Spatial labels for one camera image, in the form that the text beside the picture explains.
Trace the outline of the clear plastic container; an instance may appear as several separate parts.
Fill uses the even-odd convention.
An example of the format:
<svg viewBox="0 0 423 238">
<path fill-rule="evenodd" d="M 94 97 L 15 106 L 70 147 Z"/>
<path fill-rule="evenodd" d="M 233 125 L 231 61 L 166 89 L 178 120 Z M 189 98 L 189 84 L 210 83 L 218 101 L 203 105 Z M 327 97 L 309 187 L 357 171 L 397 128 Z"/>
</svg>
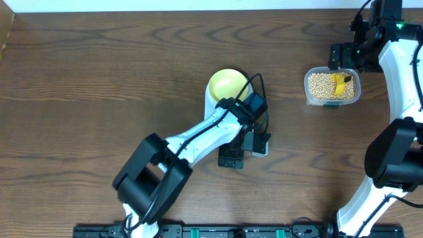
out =
<svg viewBox="0 0 423 238">
<path fill-rule="evenodd" d="M 304 77 L 308 105 L 340 106 L 356 102 L 361 95 L 358 74 L 353 69 L 310 69 Z"/>
</svg>

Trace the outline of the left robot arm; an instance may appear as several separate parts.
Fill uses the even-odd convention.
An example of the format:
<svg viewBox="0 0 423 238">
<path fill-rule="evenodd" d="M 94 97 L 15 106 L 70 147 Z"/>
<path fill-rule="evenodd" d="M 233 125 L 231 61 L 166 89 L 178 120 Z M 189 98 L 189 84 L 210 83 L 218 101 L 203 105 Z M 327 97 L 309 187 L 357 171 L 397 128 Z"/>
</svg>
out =
<svg viewBox="0 0 423 238">
<path fill-rule="evenodd" d="M 154 237 L 158 220 L 174 204 L 193 166 L 218 150 L 218 165 L 242 169 L 244 152 L 266 155 L 270 134 L 256 134 L 256 121 L 268 116 L 264 98 L 221 99 L 211 116 L 177 136 L 147 136 L 116 175 L 112 185 L 123 203 L 125 237 Z"/>
</svg>

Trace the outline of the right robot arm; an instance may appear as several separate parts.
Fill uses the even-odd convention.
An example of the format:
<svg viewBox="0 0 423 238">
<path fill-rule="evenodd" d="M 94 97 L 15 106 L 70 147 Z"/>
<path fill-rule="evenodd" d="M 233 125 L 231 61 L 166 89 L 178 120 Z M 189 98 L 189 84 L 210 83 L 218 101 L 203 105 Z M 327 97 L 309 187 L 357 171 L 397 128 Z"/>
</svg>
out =
<svg viewBox="0 0 423 238">
<path fill-rule="evenodd" d="M 328 67 L 383 73 L 390 123 L 367 148 L 365 179 L 351 200 L 325 225 L 322 237 L 367 237 L 396 201 L 422 185 L 422 25 L 402 19 L 401 0 L 366 1 L 369 18 L 357 12 L 353 42 L 333 44 Z"/>
</svg>

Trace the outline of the yellow plastic bowl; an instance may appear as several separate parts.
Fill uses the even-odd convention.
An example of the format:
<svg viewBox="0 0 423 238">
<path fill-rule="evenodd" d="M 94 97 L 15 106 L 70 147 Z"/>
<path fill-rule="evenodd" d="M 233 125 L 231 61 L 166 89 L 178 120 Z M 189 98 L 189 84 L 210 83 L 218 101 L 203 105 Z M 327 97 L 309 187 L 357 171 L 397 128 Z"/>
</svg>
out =
<svg viewBox="0 0 423 238">
<path fill-rule="evenodd" d="M 235 69 L 222 69 L 214 73 L 206 87 L 206 95 L 212 102 L 235 98 L 245 86 L 247 78 Z"/>
</svg>

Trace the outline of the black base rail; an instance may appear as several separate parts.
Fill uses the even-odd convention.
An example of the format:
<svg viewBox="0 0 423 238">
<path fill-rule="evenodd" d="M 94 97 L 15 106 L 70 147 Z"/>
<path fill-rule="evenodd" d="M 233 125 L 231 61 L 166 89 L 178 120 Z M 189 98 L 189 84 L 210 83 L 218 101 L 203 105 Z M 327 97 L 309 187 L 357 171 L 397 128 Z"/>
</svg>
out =
<svg viewBox="0 0 423 238">
<path fill-rule="evenodd" d="M 186 226 L 179 224 L 164 224 L 156 234 L 158 238 L 292 238 L 319 236 L 318 225 L 297 224 L 290 226 Z M 134 237 L 135 233 L 127 234 L 121 223 L 105 226 L 75 226 L 72 238 L 125 238 Z"/>
</svg>

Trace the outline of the yellow measuring scoop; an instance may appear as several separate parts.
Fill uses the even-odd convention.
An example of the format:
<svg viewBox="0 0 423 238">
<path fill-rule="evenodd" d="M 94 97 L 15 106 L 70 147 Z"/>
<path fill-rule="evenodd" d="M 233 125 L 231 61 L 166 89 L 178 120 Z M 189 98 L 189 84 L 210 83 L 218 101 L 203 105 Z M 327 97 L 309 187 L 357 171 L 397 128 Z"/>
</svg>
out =
<svg viewBox="0 0 423 238">
<path fill-rule="evenodd" d="M 336 83 L 334 96 L 338 96 L 344 93 L 347 82 L 350 82 L 353 79 L 353 76 L 343 74 L 332 74 L 331 79 L 333 82 Z"/>
</svg>

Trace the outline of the pile of soybeans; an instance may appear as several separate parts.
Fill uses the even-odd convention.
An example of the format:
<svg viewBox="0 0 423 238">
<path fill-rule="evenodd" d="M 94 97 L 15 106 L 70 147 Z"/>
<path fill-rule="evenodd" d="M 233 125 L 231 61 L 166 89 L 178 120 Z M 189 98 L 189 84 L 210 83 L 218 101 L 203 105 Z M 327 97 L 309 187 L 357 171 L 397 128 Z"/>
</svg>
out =
<svg viewBox="0 0 423 238">
<path fill-rule="evenodd" d="M 312 73 L 308 77 L 309 88 L 311 94 L 316 99 L 327 100 L 348 100 L 353 99 L 354 93 L 354 77 L 350 82 L 347 82 L 346 89 L 343 94 L 334 96 L 336 83 L 332 81 L 332 74 L 351 75 L 347 73 Z"/>
</svg>

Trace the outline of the white digital kitchen scale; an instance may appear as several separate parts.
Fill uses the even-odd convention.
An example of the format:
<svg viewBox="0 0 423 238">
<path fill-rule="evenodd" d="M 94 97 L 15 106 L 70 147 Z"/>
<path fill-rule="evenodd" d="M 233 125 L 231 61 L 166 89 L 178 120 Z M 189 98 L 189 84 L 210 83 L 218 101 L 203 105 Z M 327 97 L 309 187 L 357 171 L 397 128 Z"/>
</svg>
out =
<svg viewBox="0 0 423 238">
<path fill-rule="evenodd" d="M 212 113 L 215 110 L 215 106 L 217 104 L 217 100 L 215 100 L 212 97 L 211 91 L 209 89 L 209 86 L 211 83 L 208 83 L 206 87 L 206 93 L 205 93 L 205 107 L 204 107 L 204 118 L 208 118 L 212 115 Z M 242 149 L 245 151 L 250 151 L 252 155 L 258 156 L 258 157 L 265 157 L 268 155 L 268 142 L 264 143 L 264 151 L 259 152 L 259 150 L 253 149 L 253 142 L 254 142 L 254 130 L 251 130 L 250 132 L 247 132 L 247 134 L 244 136 L 244 142 L 242 145 Z"/>
</svg>

